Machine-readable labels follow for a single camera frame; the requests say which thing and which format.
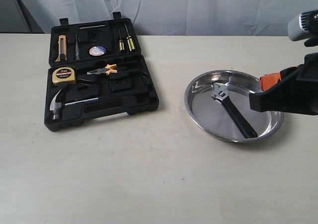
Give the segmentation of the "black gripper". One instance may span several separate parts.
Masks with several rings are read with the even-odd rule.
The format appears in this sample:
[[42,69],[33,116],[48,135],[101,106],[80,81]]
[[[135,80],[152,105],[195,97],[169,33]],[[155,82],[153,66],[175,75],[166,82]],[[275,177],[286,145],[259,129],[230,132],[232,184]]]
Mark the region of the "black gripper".
[[261,92],[249,95],[252,110],[317,115],[318,54],[305,55],[299,66],[262,76],[260,85]]

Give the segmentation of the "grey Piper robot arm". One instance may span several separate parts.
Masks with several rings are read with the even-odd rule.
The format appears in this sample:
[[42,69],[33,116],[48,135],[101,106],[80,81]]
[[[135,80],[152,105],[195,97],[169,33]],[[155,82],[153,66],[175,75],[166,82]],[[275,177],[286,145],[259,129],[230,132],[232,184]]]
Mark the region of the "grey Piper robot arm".
[[[318,11],[302,12],[288,23],[291,41],[305,40],[305,47],[318,45]],[[261,92],[249,95],[254,111],[318,114],[318,54],[304,57],[298,66],[260,77]]]

